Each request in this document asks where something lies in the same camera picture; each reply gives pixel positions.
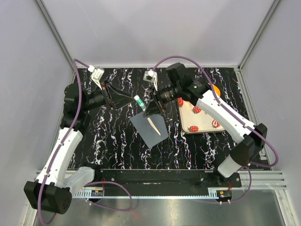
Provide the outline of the white green glue stick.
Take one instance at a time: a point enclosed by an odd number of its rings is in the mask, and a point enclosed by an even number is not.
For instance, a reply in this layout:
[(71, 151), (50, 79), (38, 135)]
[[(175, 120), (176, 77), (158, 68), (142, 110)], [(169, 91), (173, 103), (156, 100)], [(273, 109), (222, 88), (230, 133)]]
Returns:
[(134, 100), (143, 111), (146, 110), (146, 104), (142, 101), (142, 99), (138, 95), (134, 96)]

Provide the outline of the beige lined letter paper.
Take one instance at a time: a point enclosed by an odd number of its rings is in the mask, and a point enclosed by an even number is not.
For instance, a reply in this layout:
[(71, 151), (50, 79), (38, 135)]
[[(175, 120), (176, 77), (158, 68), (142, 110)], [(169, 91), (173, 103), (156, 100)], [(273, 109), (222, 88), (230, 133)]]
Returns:
[(148, 120), (150, 126), (156, 131), (156, 133), (157, 133), (159, 136), (161, 136), (160, 131), (157, 129), (157, 127), (155, 126), (155, 124), (154, 124), (154, 122), (152, 121), (152, 119), (151, 119), (151, 118), (147, 118), (147, 120)]

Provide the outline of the grey paper envelope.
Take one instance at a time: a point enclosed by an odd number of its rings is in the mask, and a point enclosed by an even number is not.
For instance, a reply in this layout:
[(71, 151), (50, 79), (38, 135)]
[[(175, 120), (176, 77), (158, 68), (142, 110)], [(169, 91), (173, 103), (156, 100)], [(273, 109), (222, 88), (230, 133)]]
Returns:
[[(154, 122), (157, 129), (160, 131), (161, 136), (159, 136), (156, 131), (150, 126), (147, 118), (151, 118)], [(151, 115), (148, 117), (144, 117), (143, 112), (135, 115), (130, 118), (131, 123), (136, 128), (143, 141), (146, 143), (148, 148), (152, 148), (153, 146), (159, 144), (163, 140), (169, 137), (165, 120), (161, 115)]]

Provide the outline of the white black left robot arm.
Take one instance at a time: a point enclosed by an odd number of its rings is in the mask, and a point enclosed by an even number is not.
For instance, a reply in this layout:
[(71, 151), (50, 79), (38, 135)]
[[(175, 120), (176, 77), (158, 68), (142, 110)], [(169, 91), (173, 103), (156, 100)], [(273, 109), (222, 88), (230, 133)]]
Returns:
[(89, 111), (104, 105), (118, 110), (133, 100), (130, 94), (113, 87), (107, 80), (101, 82), (91, 94), (83, 91), (77, 83), (65, 88), (63, 118), (54, 149), (36, 179), (26, 182), (24, 186), (32, 208), (64, 214), (72, 197), (86, 184), (100, 184), (101, 169), (92, 163), (81, 163), (75, 174), (65, 177), (73, 153), (88, 128)]

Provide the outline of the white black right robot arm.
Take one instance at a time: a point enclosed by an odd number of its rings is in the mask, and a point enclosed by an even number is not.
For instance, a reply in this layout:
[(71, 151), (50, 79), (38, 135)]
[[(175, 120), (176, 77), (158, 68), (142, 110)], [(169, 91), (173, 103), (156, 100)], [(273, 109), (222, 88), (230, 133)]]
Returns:
[(144, 115), (163, 113), (167, 103), (182, 98), (217, 120), (237, 144), (213, 176), (216, 185), (225, 186), (233, 173), (250, 164), (264, 148), (267, 127), (262, 123), (256, 125), (237, 113), (217, 96), (209, 82), (192, 79), (183, 64), (170, 65), (166, 73), (171, 84), (164, 89), (157, 88), (158, 76), (155, 71), (144, 73), (143, 80), (152, 83), (151, 99)]

